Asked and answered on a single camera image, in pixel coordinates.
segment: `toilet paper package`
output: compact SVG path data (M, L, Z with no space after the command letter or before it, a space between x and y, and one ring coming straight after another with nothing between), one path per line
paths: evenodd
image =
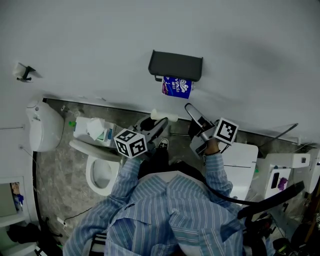
M193 82L174 77L162 78L162 93L168 96L189 99Z

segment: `toilet bowl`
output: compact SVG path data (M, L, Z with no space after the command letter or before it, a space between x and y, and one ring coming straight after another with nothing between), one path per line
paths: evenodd
M122 166L122 158L108 148L96 147L74 139L69 142L74 149L88 155L85 167L86 182L101 196L108 196Z
M25 112L30 122L29 142L32 151L45 152L55 149L64 130L62 116L41 100L32 100Z

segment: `black pants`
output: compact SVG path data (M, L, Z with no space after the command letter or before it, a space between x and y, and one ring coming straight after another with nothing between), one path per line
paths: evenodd
M143 176L148 174L171 171L180 171L198 181L205 183L205 177L201 174L201 172L189 164L181 161L169 165L168 151L164 148L157 148L150 161L142 162L139 169L138 179L141 179Z

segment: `gray floor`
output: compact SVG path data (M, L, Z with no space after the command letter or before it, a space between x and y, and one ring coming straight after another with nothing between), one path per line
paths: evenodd
M50 228L56 233L63 234L59 240L64 244L84 215L67 220L65 229L57 221L57 217L64 220L77 215L104 198L93 192L86 182L87 155L69 146L69 141L74 139L73 127L69 126L69 122L76 120L74 113L81 111L85 117L103 118L123 128L135 124L146 114L52 99L49 99L47 103L64 117L65 122L59 146L54 151L37 154L37 196L42 219L49 217ZM61 112L63 105L69 109L69 112ZM171 123L170 131L171 133L187 134L189 123L178 120L178 122ZM172 162L182 160L199 170L202 169L202 161L198 160L189 148L189 137L168 136L168 130L165 130L162 136L169 139L169 157ZM269 139L239 131L236 141L259 146ZM267 153L289 153L298 148L290 142L276 140L263 147L262 153L264 155ZM309 150L308 146L304 147L301 152L307 150ZM253 191L250 191L247 199L257 200L257 197ZM290 201L286 214L293 217L301 216L305 210L304 203L305 199L301 193Z

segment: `wall-mounted hook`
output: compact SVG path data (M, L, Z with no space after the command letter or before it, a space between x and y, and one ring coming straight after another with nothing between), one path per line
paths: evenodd
M30 66L27 66L27 67L25 67L25 71L24 71L24 74L22 75L22 77L21 78L17 77L16 79L21 81L21 82L30 81L31 77L28 77L28 75L29 75L30 72L34 72L34 71L36 71L34 68L32 68Z

